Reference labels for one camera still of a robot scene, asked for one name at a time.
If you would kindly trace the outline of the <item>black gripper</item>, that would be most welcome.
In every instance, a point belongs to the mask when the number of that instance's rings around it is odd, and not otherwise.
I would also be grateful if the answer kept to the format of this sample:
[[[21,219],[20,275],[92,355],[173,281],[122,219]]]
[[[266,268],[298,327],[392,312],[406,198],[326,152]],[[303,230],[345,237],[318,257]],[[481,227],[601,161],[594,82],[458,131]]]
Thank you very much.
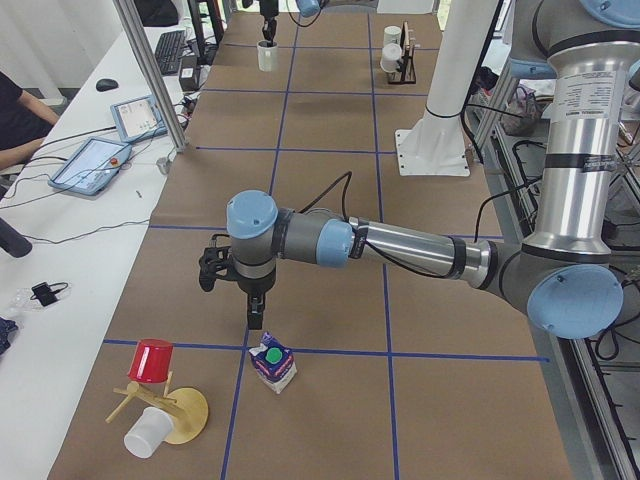
[[[240,289],[247,295],[247,325],[249,329],[262,329],[266,294],[274,284],[274,272],[261,278],[242,276],[238,280]]]
[[[273,47],[275,45],[275,35],[277,29],[277,20],[275,19],[279,15],[279,1],[278,0],[259,0],[260,14],[264,18],[262,27],[262,34],[267,47]]]

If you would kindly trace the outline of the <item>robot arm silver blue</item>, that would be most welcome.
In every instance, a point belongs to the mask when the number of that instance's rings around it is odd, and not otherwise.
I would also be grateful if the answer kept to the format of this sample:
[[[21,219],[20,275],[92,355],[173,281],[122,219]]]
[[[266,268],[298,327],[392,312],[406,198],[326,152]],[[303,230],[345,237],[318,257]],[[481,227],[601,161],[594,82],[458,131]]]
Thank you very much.
[[[639,59],[635,1],[520,1],[511,61],[524,76],[556,75],[534,231],[520,245],[469,242],[360,218],[278,207],[248,190],[227,205],[239,283],[272,279],[278,259],[341,267],[375,256],[432,278],[459,279],[565,339],[610,326],[624,299],[601,229],[623,91]]]
[[[307,28],[313,25],[324,10],[329,8],[356,7],[365,10],[375,11],[378,7],[378,1],[331,1],[331,0],[297,0],[296,7],[302,18],[311,17],[308,23],[300,23],[295,20],[293,13],[288,12],[290,19],[299,27]],[[277,16],[279,15],[279,2],[277,0],[261,0],[259,1],[259,13],[263,17],[262,26],[263,39],[267,47],[275,45],[275,36],[277,30]]]

